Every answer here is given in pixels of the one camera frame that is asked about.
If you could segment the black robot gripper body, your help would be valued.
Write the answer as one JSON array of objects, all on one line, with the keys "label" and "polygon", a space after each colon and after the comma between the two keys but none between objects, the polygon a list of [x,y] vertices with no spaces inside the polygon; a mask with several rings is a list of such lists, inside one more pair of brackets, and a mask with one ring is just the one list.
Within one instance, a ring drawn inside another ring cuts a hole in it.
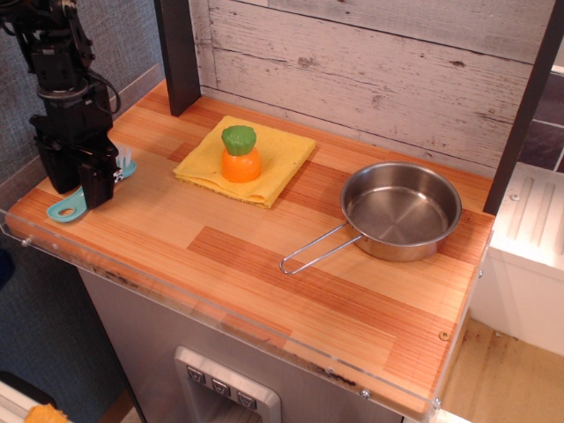
[{"label": "black robot gripper body", "polygon": [[116,170],[117,148],[108,138],[113,118],[108,89],[102,83],[79,83],[68,90],[38,86],[45,107],[30,123],[41,162],[47,170],[79,166]]}]

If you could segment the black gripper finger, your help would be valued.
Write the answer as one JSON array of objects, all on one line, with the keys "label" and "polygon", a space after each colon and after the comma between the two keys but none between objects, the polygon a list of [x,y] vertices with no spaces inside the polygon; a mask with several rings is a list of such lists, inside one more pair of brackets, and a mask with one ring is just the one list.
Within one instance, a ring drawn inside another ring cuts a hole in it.
[{"label": "black gripper finger", "polygon": [[102,164],[83,164],[79,167],[81,187],[88,209],[95,209],[114,196],[115,173],[121,169],[114,161]]},{"label": "black gripper finger", "polygon": [[58,142],[35,141],[53,188],[64,194],[82,185],[79,172],[79,149]]}]

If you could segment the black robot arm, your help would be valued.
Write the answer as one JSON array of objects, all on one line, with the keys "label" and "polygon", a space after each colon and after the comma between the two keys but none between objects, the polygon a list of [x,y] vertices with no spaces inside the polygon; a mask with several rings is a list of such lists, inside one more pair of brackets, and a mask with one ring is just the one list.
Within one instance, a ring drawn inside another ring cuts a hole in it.
[{"label": "black robot arm", "polygon": [[92,41],[73,1],[3,1],[1,27],[17,39],[37,78],[44,115],[33,115],[35,143],[55,190],[81,187],[96,208],[114,196],[118,150],[108,137],[121,108],[116,89],[91,68]]}]

